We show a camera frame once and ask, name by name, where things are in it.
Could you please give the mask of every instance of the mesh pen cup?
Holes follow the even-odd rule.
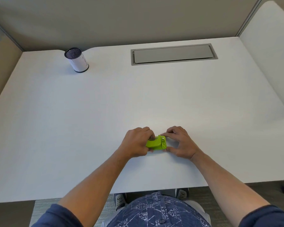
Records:
[[[64,56],[69,60],[75,72],[85,72],[89,68],[89,64],[79,48],[70,48],[64,53]]]

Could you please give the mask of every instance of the green hole puncher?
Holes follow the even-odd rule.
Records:
[[[165,136],[158,135],[155,138],[150,138],[146,147],[152,148],[153,150],[164,150],[166,149],[166,138]]]

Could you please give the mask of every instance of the gray sneaker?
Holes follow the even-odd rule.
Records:
[[[188,188],[179,188],[175,190],[176,198],[179,200],[185,200],[189,197],[189,190]]]
[[[116,206],[116,211],[127,204],[125,198],[126,198],[125,193],[114,193],[114,202]]]

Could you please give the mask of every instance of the floor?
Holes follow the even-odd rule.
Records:
[[[284,194],[280,190],[280,186],[284,185],[284,181],[251,183],[248,185],[268,202],[284,210]],[[146,192],[129,193],[128,197],[130,200],[133,200],[145,193]],[[189,198],[201,204],[204,210],[210,215],[213,227],[231,226],[208,187],[190,188],[189,193]],[[59,198],[37,200],[36,202],[0,203],[0,227],[29,227],[38,220],[52,203],[57,203],[58,201]],[[112,195],[110,195],[95,226],[101,226],[102,221],[108,218],[113,212],[114,201]]]

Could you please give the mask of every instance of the white pants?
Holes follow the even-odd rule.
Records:
[[[198,203],[198,202],[195,202],[195,201],[190,201],[190,200],[187,200],[187,201],[184,201],[186,204],[188,204],[190,207],[194,208],[199,214],[202,215],[202,217],[204,217],[204,219],[211,225],[211,221],[210,221],[210,217],[209,217],[209,214],[208,213],[205,213],[204,209],[202,208],[202,206]],[[123,210],[125,207],[122,207],[120,209],[118,209],[116,212],[114,212],[110,218],[106,219],[105,221],[102,222],[102,225],[101,227],[106,227],[110,221],[115,217],[117,216],[117,214]]]

